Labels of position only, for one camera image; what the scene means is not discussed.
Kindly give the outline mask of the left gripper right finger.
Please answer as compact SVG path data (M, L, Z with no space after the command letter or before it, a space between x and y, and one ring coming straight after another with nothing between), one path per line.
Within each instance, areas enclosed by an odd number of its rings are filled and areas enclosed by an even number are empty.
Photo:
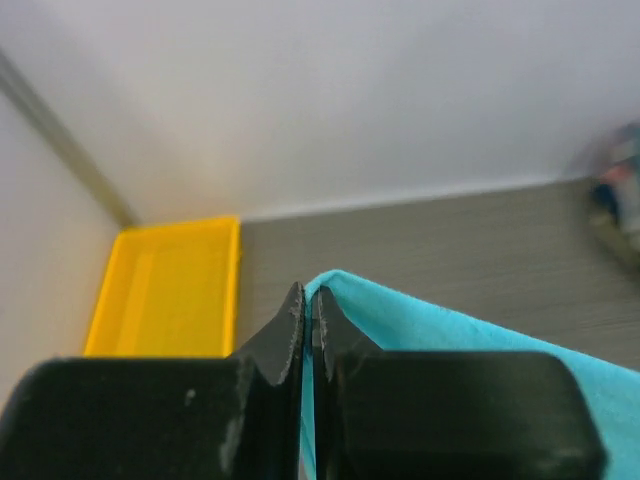
M569 369L533 351L390 351L312 298L320 479L600 479L608 455Z

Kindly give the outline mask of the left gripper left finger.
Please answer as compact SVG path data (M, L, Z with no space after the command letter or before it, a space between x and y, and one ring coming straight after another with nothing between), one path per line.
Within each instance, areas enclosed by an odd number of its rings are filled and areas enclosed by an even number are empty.
M305 295L226 358L58 358L1 416L5 479L294 479Z

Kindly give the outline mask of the turquoise t shirt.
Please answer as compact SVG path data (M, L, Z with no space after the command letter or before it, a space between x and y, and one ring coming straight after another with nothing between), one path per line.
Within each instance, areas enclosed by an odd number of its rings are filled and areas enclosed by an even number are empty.
M550 353L571 370L609 453L609 479L639 476L639 374L578 351L530 337L411 297L342 270L322 273L305 286L312 299L328 287L347 318L389 350L534 350Z

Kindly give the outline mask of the yellow plastic tray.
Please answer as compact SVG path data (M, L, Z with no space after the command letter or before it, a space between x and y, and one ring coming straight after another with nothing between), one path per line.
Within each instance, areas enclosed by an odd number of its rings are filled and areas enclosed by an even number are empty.
M123 230L107 263L84 355L230 355L240 258L236 217Z

